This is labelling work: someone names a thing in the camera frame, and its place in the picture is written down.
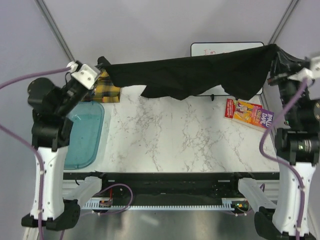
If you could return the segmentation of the black long sleeve shirt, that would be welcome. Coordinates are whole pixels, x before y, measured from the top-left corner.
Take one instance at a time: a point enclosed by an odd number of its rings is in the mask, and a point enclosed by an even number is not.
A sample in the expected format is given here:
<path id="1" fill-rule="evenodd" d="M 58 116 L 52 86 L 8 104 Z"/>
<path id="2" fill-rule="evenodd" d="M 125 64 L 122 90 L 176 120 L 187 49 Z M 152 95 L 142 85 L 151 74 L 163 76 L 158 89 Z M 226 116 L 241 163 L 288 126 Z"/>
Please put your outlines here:
<path id="1" fill-rule="evenodd" d="M 119 64 L 101 56 L 97 64 L 116 87 L 145 86 L 141 96 L 148 99 L 181 101 L 221 86 L 230 96 L 250 100 L 263 87 L 279 49 L 270 44 L 221 54 Z"/>

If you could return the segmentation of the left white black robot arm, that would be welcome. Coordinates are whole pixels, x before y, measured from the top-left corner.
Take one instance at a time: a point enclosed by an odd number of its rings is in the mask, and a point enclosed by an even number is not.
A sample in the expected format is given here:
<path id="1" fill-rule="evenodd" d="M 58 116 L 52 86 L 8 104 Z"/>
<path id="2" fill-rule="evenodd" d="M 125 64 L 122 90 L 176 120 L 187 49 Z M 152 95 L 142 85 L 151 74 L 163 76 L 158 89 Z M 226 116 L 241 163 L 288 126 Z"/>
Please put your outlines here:
<path id="1" fill-rule="evenodd" d="M 108 182 L 87 176 L 63 196 L 64 164 L 73 127 L 68 114 L 94 89 L 101 75 L 99 66 L 79 61 L 72 61 L 67 67 L 70 80 L 63 87 L 39 77 L 27 89 L 33 118 L 31 145 L 37 163 L 34 203 L 30 213 L 21 219 L 24 227 L 45 227 L 56 232 L 72 229 L 84 204 L 95 194 L 104 197 L 110 191 Z"/>

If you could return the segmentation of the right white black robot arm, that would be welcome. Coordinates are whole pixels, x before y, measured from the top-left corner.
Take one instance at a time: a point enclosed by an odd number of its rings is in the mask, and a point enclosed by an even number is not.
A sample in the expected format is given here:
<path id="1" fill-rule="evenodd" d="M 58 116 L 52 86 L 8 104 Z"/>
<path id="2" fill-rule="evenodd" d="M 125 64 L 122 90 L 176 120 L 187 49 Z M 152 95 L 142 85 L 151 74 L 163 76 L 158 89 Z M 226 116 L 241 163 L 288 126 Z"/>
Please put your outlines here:
<path id="1" fill-rule="evenodd" d="M 320 158 L 320 101 L 311 99 L 308 88 L 320 78 L 320 58 L 299 59 L 277 51 L 271 64 L 271 86 L 278 86 L 282 111 L 271 124 L 285 119 L 274 138 L 279 165 L 276 202 L 269 200 L 264 187 L 252 178 L 229 184 L 235 197 L 244 196 L 254 211 L 257 234 L 266 240 L 312 240 L 308 226 L 308 204 L 313 175 Z"/>

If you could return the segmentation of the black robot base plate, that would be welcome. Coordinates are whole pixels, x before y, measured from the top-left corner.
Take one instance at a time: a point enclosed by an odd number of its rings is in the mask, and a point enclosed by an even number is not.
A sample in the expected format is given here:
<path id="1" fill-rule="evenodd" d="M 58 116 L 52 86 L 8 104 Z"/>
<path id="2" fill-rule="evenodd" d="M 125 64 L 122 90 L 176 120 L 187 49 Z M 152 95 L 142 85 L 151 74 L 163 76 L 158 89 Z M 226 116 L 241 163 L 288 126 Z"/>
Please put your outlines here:
<path id="1" fill-rule="evenodd" d="M 102 197 L 116 205 L 218 205 L 241 197 L 238 181 L 253 173 L 105 173 Z"/>

